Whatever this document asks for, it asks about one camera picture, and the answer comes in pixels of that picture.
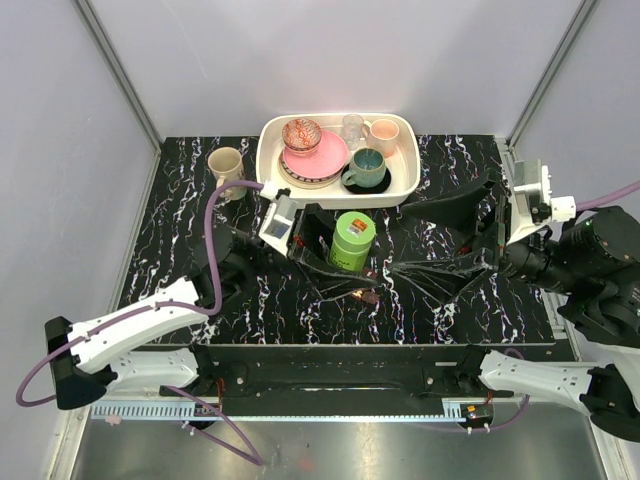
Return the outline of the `green bottle cap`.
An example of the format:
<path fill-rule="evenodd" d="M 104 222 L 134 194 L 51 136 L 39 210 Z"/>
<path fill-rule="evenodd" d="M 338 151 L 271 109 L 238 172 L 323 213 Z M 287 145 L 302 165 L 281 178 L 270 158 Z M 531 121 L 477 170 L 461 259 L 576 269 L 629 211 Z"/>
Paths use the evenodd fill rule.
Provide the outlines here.
<path fill-rule="evenodd" d="M 343 249 L 355 252 L 369 247 L 375 236 L 375 222 L 368 215 L 347 211 L 337 219 L 333 240 Z"/>

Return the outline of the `brown pill organizer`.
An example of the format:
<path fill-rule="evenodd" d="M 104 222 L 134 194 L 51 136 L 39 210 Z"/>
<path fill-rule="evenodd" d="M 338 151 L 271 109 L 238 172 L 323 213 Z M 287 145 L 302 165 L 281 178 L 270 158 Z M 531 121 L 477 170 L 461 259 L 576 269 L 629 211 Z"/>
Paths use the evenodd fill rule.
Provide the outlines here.
<path fill-rule="evenodd" d="M 370 280 L 377 281 L 378 274 L 377 274 L 375 271 L 371 270 L 371 269 L 368 269 L 368 268 L 364 269 L 364 270 L 362 271 L 362 274 L 363 274 L 366 278 L 368 278 L 368 279 L 370 279 Z M 373 304 L 373 305 L 375 305 L 375 304 L 379 301 L 379 295 L 374 291 L 374 288 L 373 288 L 373 287 L 367 287 L 367 288 L 364 288 L 364 289 L 357 289 L 357 290 L 362 290 L 362 291 L 363 291 L 363 296 L 362 296 L 362 298 L 361 298 L 361 299 L 355 298 L 355 297 L 353 296 L 353 293 L 354 293 L 356 290 L 354 290 L 354 291 L 351 293 L 351 296 L 352 296 L 353 298 L 355 298 L 355 299 L 357 299 L 357 300 L 359 300 L 359 301 L 361 301 L 361 302 L 365 302 L 365 303 Z"/>

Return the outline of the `green pill bottle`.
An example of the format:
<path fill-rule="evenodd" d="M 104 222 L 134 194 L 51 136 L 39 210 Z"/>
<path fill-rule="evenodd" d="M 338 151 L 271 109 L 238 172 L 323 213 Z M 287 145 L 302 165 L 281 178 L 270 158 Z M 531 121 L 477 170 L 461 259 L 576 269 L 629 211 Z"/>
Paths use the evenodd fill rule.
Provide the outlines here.
<path fill-rule="evenodd" d="M 360 272 L 368 258 L 371 245 L 352 245 L 346 247 L 333 241 L 329 252 L 329 263 L 343 270 Z"/>

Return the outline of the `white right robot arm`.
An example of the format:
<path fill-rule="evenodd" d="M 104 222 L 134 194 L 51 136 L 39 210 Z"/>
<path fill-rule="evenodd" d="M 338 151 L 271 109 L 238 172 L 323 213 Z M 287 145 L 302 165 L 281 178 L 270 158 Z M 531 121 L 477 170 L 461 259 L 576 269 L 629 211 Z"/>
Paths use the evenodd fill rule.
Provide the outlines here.
<path fill-rule="evenodd" d="M 610 361 L 603 367 L 552 367 L 469 346 L 427 394 L 529 395 L 578 411 L 614 437 L 637 441 L 637 220 L 618 206 L 579 209 L 570 196 L 553 197 L 546 170 L 479 217 L 478 205 L 496 181 L 485 173 L 450 193 L 404 205 L 404 217 L 456 230 L 465 240 L 451 258 L 397 263 L 392 274 L 444 303 L 494 274 L 561 294 L 566 301 L 560 315 L 605 349 Z"/>

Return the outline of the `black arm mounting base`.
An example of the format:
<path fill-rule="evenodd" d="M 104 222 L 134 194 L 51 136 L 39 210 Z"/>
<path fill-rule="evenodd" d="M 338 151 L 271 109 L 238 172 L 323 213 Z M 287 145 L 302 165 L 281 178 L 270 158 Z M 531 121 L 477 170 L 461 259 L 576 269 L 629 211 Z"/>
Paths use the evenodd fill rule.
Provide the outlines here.
<path fill-rule="evenodd" d="M 410 345 L 193 345 L 196 374 L 183 389 L 198 397 L 275 392 L 394 392 L 486 397 L 478 379 L 482 347 Z"/>

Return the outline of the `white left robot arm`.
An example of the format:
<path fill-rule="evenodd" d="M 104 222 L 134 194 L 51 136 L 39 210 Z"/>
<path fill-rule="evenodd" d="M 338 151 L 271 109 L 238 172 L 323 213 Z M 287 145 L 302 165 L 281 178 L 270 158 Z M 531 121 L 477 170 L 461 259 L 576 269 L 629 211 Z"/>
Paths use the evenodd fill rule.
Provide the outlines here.
<path fill-rule="evenodd" d="M 202 246 L 195 251 L 195 270 L 140 302 L 94 320 L 72 323 L 56 317 L 45 325 L 49 364 L 61 410 L 90 405 L 109 391 L 184 386 L 196 396 L 215 386 L 214 369 L 182 352 L 186 366 L 149 355 L 125 362 L 131 351 L 181 328 L 203 323 L 237 299 L 247 281 L 271 270 L 295 266 L 321 297 L 341 298 L 375 286 L 362 268 L 343 268 L 326 261 L 325 246 L 335 244 L 337 222 L 317 204 L 276 219 L 284 202 L 270 204 L 257 238 L 205 221 Z M 124 362 L 122 369 L 117 363 Z"/>

